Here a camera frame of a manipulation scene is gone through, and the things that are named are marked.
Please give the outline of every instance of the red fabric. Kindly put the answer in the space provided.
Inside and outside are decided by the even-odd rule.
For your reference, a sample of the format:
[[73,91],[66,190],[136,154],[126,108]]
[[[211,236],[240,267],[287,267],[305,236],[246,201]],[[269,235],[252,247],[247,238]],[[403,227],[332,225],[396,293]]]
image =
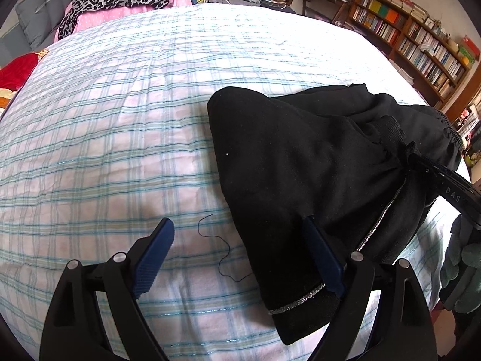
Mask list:
[[38,64],[38,55],[28,53],[17,57],[5,68],[0,69],[0,88],[18,91]]

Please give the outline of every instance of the metal screw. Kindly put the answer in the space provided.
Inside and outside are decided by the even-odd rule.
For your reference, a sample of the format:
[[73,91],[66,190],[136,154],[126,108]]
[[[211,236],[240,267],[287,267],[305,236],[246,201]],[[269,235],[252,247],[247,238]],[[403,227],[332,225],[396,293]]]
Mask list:
[[123,252],[118,252],[117,254],[114,255],[114,262],[120,263],[123,262],[127,258],[127,255]]
[[399,266],[401,266],[403,269],[409,269],[409,261],[406,259],[399,259]]
[[67,267],[70,270],[76,269],[78,267],[78,260],[72,259],[70,262],[67,263]]
[[351,259],[355,262],[361,262],[364,259],[364,255],[362,255],[360,252],[354,251],[351,253]]

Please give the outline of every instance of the plaid bedsheet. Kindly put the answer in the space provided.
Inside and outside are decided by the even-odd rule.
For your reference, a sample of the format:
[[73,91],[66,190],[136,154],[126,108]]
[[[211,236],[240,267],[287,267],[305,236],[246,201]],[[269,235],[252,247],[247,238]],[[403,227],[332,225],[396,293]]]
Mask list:
[[[140,309],[172,359],[307,359],[324,330],[281,343],[220,190],[206,103],[237,85],[268,96],[366,83],[417,93],[364,38],[266,8],[219,4],[138,14],[54,44],[0,123],[0,313],[38,358],[68,260],[105,261],[162,217],[176,238]],[[462,174],[467,176],[463,165]],[[432,307],[457,212],[438,199],[403,251]],[[373,293],[353,353],[375,316]],[[108,304],[112,347],[125,355]]]

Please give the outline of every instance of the pink polka dot fabric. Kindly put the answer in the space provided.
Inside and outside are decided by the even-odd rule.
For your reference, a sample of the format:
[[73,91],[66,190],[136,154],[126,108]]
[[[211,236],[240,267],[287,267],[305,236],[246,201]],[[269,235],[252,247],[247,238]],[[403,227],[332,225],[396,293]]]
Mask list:
[[[192,5],[191,0],[169,0],[169,3],[163,8],[171,7],[188,7]],[[72,3],[70,3],[65,10],[65,14],[71,9]],[[95,12],[85,12],[78,17],[77,25],[74,28],[74,32],[79,32],[86,30],[87,28],[98,26],[99,24],[105,23],[106,21],[119,19],[124,16],[133,15],[136,13],[149,12],[153,8],[149,5],[139,5],[138,7],[119,7],[112,9],[101,9]],[[59,30],[55,33],[54,42],[59,40]]]

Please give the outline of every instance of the wooden bookshelf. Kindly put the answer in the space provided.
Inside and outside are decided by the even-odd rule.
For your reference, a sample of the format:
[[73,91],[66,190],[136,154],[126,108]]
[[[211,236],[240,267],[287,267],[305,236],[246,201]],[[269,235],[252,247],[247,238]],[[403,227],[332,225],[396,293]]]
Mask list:
[[[424,96],[430,105],[439,109],[442,108],[464,82],[470,68],[427,25],[421,23],[390,1],[375,1],[373,9],[370,9],[371,1],[354,0],[349,10],[349,22],[361,28],[372,44],[382,50],[388,59],[396,62],[414,78],[414,88]],[[378,11],[376,11],[378,3],[385,7],[382,10],[378,8]],[[397,13],[395,21],[403,22],[402,25],[392,23],[386,19],[387,15],[383,16],[380,14],[381,11],[386,12],[386,8],[391,15],[395,14],[391,13],[390,10]],[[411,36],[410,31],[412,29],[416,29],[418,32],[414,31]],[[419,48],[423,41],[431,42],[431,50],[438,50],[438,56],[442,56],[441,60]]]

